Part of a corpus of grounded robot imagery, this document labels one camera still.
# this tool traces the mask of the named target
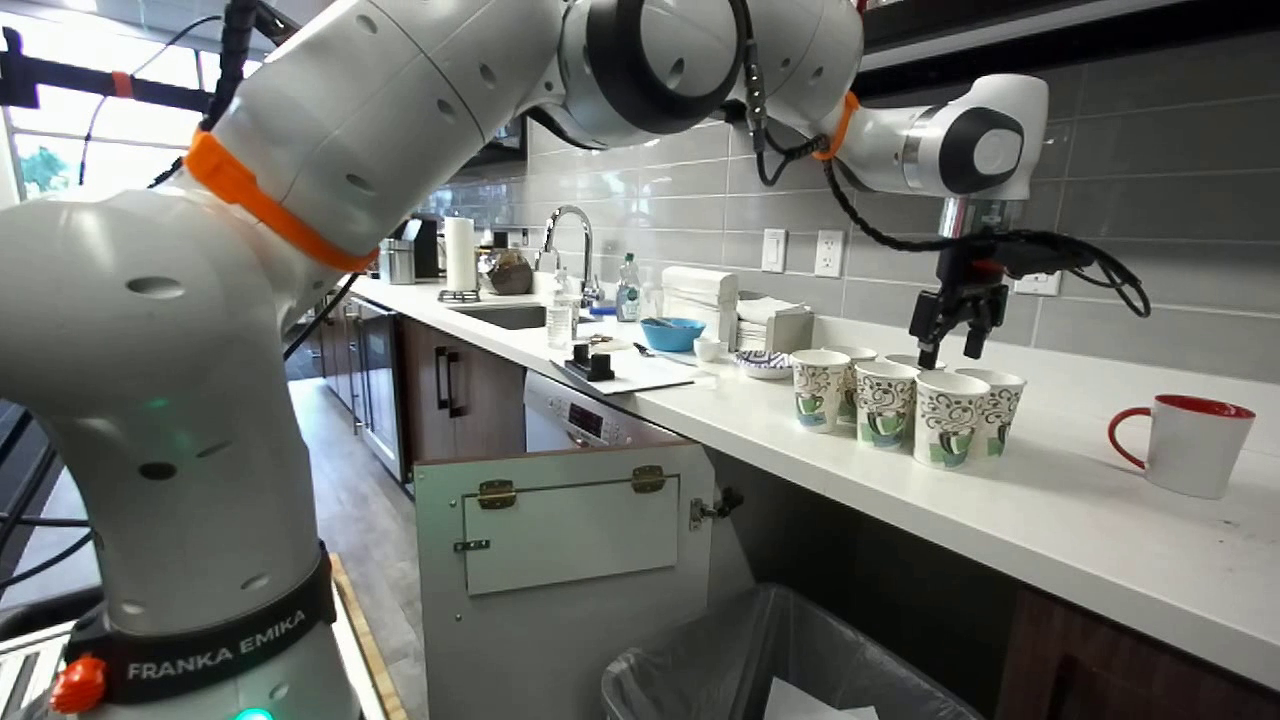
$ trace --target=gray cabinet door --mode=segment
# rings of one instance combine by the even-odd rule
[[[405,425],[408,425],[408,459],[438,464],[453,455],[453,418],[449,418],[449,335],[405,322]]]
[[[453,459],[525,453],[525,367],[483,349],[453,344]]]
[[[358,344],[358,312],[353,302],[335,303],[322,324],[322,378],[329,381],[334,396],[358,412],[358,371],[359,371],[359,344]]]
[[[520,455],[525,367],[405,322],[405,412],[417,464]]]

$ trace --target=kitchen faucet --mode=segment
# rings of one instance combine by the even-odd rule
[[[555,246],[555,224],[562,215],[577,215],[586,224],[586,284],[579,284],[579,303],[592,303],[601,295],[601,288],[592,284],[592,221],[586,208],[577,204],[562,204],[547,221],[547,239],[544,239],[544,255],[553,252]]]

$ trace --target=coffee cup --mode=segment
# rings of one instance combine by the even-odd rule
[[[858,438],[878,449],[913,453],[917,433],[917,367],[858,364]]]
[[[956,367],[956,371],[994,383],[994,392],[985,401],[985,425],[975,429],[971,453],[975,455],[1004,455],[1009,429],[1014,429],[1014,418],[1015,418],[1015,406],[1020,406],[1028,381],[999,371],[999,367]]]
[[[878,364],[882,354],[873,354],[873,349],[840,349],[840,354],[848,358],[840,433],[843,433],[843,438],[858,438],[858,371],[859,371],[865,364]]]
[[[985,429],[994,383],[956,371],[919,371],[917,383],[917,459],[962,468]]]
[[[884,354],[890,364],[919,367],[919,354]]]
[[[1144,459],[1120,444],[1120,425],[1136,418],[1153,418]],[[1109,425],[1109,441],[1153,485],[1182,496],[1222,502],[1227,494],[1247,429],[1251,412],[1241,406],[1208,396],[1158,396],[1153,407],[1117,412]]]
[[[812,433],[848,438],[851,396],[848,396],[848,354],[806,349],[793,354],[797,420]]]

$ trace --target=handle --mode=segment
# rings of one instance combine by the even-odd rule
[[[469,418],[466,406],[458,406],[453,389],[458,389],[458,378],[453,367],[459,364],[466,358],[459,354],[443,354],[443,378],[449,378],[449,418]]]
[[[453,401],[449,401],[449,349],[438,349],[438,407],[449,412]]]
[[[1111,449],[1117,449],[1133,468],[1150,468],[1142,455],[1133,455],[1133,453],[1120,444],[1120,425],[1123,425],[1123,420],[1136,420],[1136,418],[1153,418],[1153,407],[1123,407],[1120,418],[1111,418],[1109,441],[1111,441]]]

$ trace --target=white mug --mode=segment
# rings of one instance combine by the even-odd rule
[[[1120,425],[1133,418],[1153,418],[1150,459],[1120,444]],[[1222,502],[1247,429],[1251,407],[1208,396],[1158,396],[1158,407],[1123,407],[1111,418],[1109,441],[1129,464],[1150,472],[1153,485],[1182,496]]]

